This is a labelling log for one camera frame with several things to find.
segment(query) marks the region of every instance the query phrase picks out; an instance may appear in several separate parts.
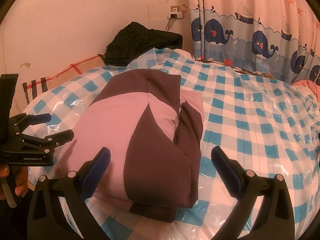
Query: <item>blue checkered bedsheet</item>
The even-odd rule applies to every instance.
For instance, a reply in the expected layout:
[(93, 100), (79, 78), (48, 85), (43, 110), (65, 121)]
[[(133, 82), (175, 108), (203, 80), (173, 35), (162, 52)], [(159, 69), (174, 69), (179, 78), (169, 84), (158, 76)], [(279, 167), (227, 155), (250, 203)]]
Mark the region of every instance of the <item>blue checkered bedsheet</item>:
[[(238, 74), (231, 67), (194, 62), (170, 49), (152, 49), (127, 68), (95, 68), (37, 97), (25, 111), (51, 113), (52, 119), (29, 127), (26, 133), (44, 137), (72, 129), (112, 76), (135, 68), (181, 75), (182, 88), (202, 95), (205, 121), (199, 200), (192, 209), (179, 209), (172, 224), (117, 210), (95, 198), (87, 200), (87, 206), (108, 236), (121, 240), (211, 239), (236, 204), (210, 160), (211, 149), (219, 145), (244, 169), (265, 177), (273, 178), (277, 173), (284, 176), (297, 239), (320, 208), (320, 114), (312, 95), (305, 97), (281, 81)], [(60, 152), (57, 148), (55, 162)], [(29, 169), (33, 183), (42, 174), (55, 176), (52, 167)], [(241, 235), (250, 231), (261, 201), (259, 197)], [(63, 199), (61, 203), (77, 230)]]

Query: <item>charger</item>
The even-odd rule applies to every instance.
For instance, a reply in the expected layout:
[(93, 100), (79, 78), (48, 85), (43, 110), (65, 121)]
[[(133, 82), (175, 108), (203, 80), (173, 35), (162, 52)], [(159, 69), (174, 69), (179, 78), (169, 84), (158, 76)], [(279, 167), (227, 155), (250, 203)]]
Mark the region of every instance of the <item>charger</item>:
[(168, 18), (170, 19), (183, 19), (183, 13), (178, 12), (177, 8), (173, 8), (173, 12), (168, 12)]

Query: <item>electrical outlet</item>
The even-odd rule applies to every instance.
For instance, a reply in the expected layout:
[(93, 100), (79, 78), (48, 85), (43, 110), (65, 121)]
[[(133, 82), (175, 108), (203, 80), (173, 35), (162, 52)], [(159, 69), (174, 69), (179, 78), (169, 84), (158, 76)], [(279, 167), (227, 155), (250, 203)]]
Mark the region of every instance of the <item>electrical outlet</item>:
[(171, 6), (171, 11), (172, 12), (173, 12), (173, 8), (176, 8), (178, 12), (180, 11), (180, 6), (179, 5), (172, 5)]

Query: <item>pink and brown jacket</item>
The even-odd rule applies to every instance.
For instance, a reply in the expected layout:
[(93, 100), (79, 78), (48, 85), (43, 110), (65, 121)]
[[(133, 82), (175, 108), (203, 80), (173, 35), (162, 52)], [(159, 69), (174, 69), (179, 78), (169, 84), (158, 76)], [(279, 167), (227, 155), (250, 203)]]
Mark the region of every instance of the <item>pink and brown jacket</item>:
[(198, 199), (201, 96), (179, 75), (136, 69), (114, 76), (74, 127), (55, 166), (77, 171), (102, 147), (111, 163), (94, 194), (118, 208), (172, 222)]

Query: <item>cartoon whale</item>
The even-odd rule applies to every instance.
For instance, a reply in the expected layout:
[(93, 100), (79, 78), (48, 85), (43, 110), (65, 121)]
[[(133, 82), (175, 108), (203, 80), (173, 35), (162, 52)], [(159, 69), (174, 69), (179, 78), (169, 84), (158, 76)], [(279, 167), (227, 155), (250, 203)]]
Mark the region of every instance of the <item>cartoon whale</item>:
[(224, 45), (230, 39), (230, 35), (233, 35), (233, 30), (226, 30), (225, 34), (228, 36), (225, 39), (222, 25), (215, 19), (209, 20), (204, 26), (204, 38), (212, 45)]
[(320, 84), (320, 77), (317, 78), (317, 76), (319, 74), (319, 71), (320, 71), (320, 66), (319, 65), (314, 65), (313, 68), (310, 71), (310, 76), (309, 76), (309, 79), (311, 81), (316, 82), (317, 85)]
[(272, 54), (269, 54), (268, 39), (262, 31), (256, 31), (252, 36), (252, 53), (260, 58), (271, 58), (279, 48), (273, 44), (270, 46)]
[(201, 35), (200, 30), (202, 30), (202, 25), (200, 24), (200, 18), (196, 18), (191, 23), (191, 35), (192, 39), (195, 42), (200, 43), (201, 41)]
[(297, 54), (298, 51), (296, 50), (291, 57), (291, 70), (292, 72), (294, 72), (295, 74), (299, 74), (299, 72), (302, 70), (302, 68), (304, 67), (304, 61), (306, 59), (305, 55), (300, 55), (297, 58)]

